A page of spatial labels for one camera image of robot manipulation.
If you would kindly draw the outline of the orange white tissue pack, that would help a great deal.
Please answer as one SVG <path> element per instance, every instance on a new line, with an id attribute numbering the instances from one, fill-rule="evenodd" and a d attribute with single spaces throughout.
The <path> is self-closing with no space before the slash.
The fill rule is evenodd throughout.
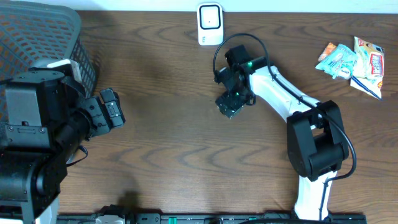
<path id="1" fill-rule="evenodd" d="M 323 50 L 323 52 L 320 54 L 320 56 L 318 57 L 318 61 L 321 62 L 322 60 L 324 60 L 327 56 L 329 56 L 332 51 L 334 51 L 336 49 L 336 45 L 333 43 L 329 43 Z"/>

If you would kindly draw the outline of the teal snack packet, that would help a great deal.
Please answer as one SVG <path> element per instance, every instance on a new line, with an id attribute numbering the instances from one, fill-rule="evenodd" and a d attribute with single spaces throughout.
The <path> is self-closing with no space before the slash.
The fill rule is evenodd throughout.
<path id="1" fill-rule="evenodd" d="M 347 46 L 339 44 L 332 53 L 316 65 L 317 70 L 323 70 L 332 76 L 333 79 L 339 78 L 338 70 L 341 67 L 348 67 L 352 74 L 354 66 L 357 64 L 358 56 Z"/>

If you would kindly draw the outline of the green white tissue pack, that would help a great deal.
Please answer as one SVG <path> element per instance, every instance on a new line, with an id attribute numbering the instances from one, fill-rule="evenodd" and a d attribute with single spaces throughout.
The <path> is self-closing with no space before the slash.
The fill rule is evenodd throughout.
<path id="1" fill-rule="evenodd" d="M 353 74 L 352 74 L 352 71 L 348 67 L 341 67 L 338 70 L 338 76 L 340 78 L 348 80 L 348 79 L 350 79 L 353 76 Z"/>

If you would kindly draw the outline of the white blue snack bag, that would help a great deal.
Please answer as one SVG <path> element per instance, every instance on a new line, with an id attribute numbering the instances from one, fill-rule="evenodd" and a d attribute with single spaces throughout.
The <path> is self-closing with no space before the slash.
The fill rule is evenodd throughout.
<path id="1" fill-rule="evenodd" d="M 354 37 L 354 52 L 358 59 L 350 85 L 378 100 L 382 100 L 384 78 L 384 48 L 359 37 Z"/>

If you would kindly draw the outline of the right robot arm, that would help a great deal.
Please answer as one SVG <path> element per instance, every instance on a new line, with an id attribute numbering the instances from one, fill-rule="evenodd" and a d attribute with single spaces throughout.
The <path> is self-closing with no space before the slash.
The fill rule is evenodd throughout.
<path id="1" fill-rule="evenodd" d="M 279 114 L 287 127 L 288 158 L 299 175 L 294 213 L 302 220 L 327 220 L 332 179 L 349 155 L 339 107 L 302 93 L 265 57 L 251 57 L 243 45 L 224 56 L 228 66 L 215 72 L 215 82 L 226 88 L 216 100 L 218 109 L 232 118 L 260 97 Z"/>

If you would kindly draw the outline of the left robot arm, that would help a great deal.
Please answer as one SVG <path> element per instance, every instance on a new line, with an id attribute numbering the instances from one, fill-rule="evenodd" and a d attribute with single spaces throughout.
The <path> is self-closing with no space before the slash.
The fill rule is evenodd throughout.
<path id="1" fill-rule="evenodd" d="M 5 81 L 1 222 L 55 223 L 60 184 L 82 142 L 125 123 L 118 94 L 87 96 L 78 64 L 41 60 Z"/>

